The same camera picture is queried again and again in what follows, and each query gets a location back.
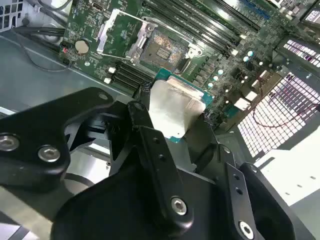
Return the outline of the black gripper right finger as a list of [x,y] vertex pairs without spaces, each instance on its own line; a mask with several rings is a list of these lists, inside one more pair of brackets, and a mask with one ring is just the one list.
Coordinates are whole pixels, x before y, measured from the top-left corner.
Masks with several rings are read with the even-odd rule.
[[315,238],[257,167],[249,162],[236,164],[203,113],[195,125],[201,144],[196,172],[216,184],[221,240]]

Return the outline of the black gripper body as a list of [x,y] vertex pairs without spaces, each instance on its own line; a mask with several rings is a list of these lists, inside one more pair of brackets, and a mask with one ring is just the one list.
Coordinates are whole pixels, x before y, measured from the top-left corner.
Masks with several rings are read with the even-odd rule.
[[139,163],[79,193],[58,212],[53,240],[234,240],[220,185],[176,168]]

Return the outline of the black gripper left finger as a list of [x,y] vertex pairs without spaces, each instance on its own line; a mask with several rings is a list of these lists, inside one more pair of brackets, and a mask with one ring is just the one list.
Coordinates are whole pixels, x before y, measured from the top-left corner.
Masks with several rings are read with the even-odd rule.
[[173,162],[163,134],[154,129],[139,101],[113,100],[89,87],[0,121],[0,183],[34,192],[49,192],[62,182],[71,152],[105,137],[110,142],[115,175],[121,169]]

